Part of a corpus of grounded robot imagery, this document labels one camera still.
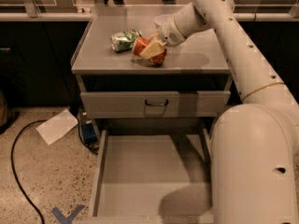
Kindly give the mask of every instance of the paper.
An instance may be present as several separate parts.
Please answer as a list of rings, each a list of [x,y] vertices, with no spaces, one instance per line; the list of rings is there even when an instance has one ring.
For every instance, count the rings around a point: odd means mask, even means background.
[[[48,145],[63,137],[78,124],[77,119],[66,109],[47,120],[36,129]]]

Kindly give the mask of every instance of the desk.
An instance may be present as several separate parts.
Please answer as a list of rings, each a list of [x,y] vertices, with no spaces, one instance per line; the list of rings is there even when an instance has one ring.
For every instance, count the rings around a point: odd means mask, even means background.
[[[201,156],[198,130],[188,130],[188,124],[196,126],[201,117],[217,117],[224,111],[230,96],[230,70],[214,31],[193,35],[178,47],[167,48],[162,66],[149,64],[131,51],[115,53],[110,46],[112,34],[136,29],[148,36],[155,30],[156,16],[174,13],[180,8],[100,7],[73,59],[72,71],[78,79],[82,102],[100,142],[91,219],[79,223],[96,223],[98,217],[113,217],[114,223],[132,222],[132,217],[158,215],[190,215],[202,219],[198,208],[191,212],[187,208],[187,213],[186,210],[181,213],[184,208],[171,205],[171,210],[166,210],[155,204],[162,202],[169,189],[176,193],[184,185],[190,185],[186,189],[189,197],[196,190],[198,194],[209,189],[199,163],[191,166],[185,161],[181,163],[186,150],[181,152],[178,144],[190,148],[192,152],[187,151],[188,155]],[[98,126],[97,121],[101,119],[107,120],[104,128]],[[105,158],[114,158],[114,161],[105,161]],[[176,168],[182,168],[182,172],[177,173]],[[184,195],[176,194],[172,198],[181,196]],[[201,212],[207,209],[208,198],[204,203],[200,205]]]

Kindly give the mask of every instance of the blue tape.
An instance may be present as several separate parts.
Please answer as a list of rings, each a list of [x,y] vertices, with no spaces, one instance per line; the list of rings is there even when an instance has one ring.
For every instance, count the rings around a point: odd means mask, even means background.
[[[55,215],[55,217],[58,219],[58,221],[61,224],[72,224],[72,221],[75,219],[75,217],[79,214],[79,212],[83,208],[84,208],[84,205],[78,205],[76,207],[76,209],[68,217],[65,217],[57,207],[53,208],[52,213]]]

